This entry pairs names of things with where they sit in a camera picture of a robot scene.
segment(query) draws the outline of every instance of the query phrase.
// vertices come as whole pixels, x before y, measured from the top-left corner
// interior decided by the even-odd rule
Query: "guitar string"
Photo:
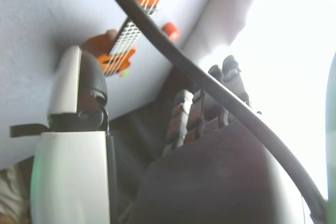
[[[154,10],[154,8],[156,7],[156,4],[158,3],[158,1],[159,1],[159,0],[155,0],[155,1],[154,1],[154,4],[151,6],[151,8],[150,8],[150,10],[149,10],[149,12],[148,12],[149,14],[151,13],[151,11]],[[129,53],[130,51],[131,51],[131,48],[124,54],[121,63],[120,63],[120,64],[113,70],[112,74],[115,74],[115,73],[118,71],[118,69],[120,68],[120,66],[122,65],[123,61],[125,60],[125,58],[127,57],[128,53]]]
[[[146,7],[147,7],[147,5],[148,5],[148,2],[149,2],[149,0],[147,0],[147,2],[146,2],[146,5],[145,5],[145,10],[146,10]],[[131,32],[130,32],[130,35],[127,37],[127,39],[130,39],[132,36],[132,33],[135,31],[137,29],[137,27],[136,26],[134,26],[133,27],[133,29],[131,30]],[[125,55],[125,53],[122,53],[122,55],[120,55],[118,58],[117,58],[117,60],[116,61],[114,61],[113,62],[113,64],[111,65],[111,66],[109,66],[109,71],[108,71],[108,73],[106,74],[106,76],[109,76],[110,74],[112,75],[112,74],[114,74],[114,72],[115,72],[115,70],[116,71],[118,71],[118,68],[120,68],[120,66],[119,65],[121,65],[122,63],[123,63],[123,61],[124,61],[124,59],[125,59],[125,57],[127,56],[127,54]]]
[[[125,34],[127,33],[127,31],[130,29],[130,26],[127,27],[126,31],[125,31]],[[117,45],[116,49],[114,51],[118,51],[118,49],[120,48],[120,46],[122,45],[122,42],[125,40],[125,37],[122,38],[122,40],[119,42],[119,44]],[[107,70],[110,68],[110,64],[112,62],[112,59],[113,59],[113,56],[110,56],[110,60],[109,62],[107,63],[105,69],[104,69],[104,74],[105,76],[108,75],[107,73]]]

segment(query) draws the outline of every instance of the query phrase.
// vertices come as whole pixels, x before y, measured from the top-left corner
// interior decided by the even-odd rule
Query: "red object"
[[[176,26],[172,22],[166,23],[162,30],[165,34],[167,34],[168,38],[170,40],[176,40],[180,37],[180,31],[177,29]]]

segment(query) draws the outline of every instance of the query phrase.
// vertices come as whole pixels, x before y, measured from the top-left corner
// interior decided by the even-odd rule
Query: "orange guitar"
[[[149,16],[155,12],[159,1],[138,0]],[[97,57],[108,77],[130,66],[130,58],[135,53],[134,43],[140,34],[137,26],[127,18],[119,32],[108,30],[105,34],[87,40],[82,48]]]

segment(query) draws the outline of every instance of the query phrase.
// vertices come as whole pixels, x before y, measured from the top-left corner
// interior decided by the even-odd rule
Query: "green object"
[[[336,223],[336,54],[329,72],[325,107],[328,177],[327,218],[329,224],[334,224]]]
[[[121,77],[127,77],[129,74],[129,70],[125,70],[123,73],[121,73]]]

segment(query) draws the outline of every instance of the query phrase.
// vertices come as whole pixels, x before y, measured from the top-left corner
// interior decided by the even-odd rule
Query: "beige fabric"
[[[0,224],[28,224],[27,190],[16,165],[0,171]]]

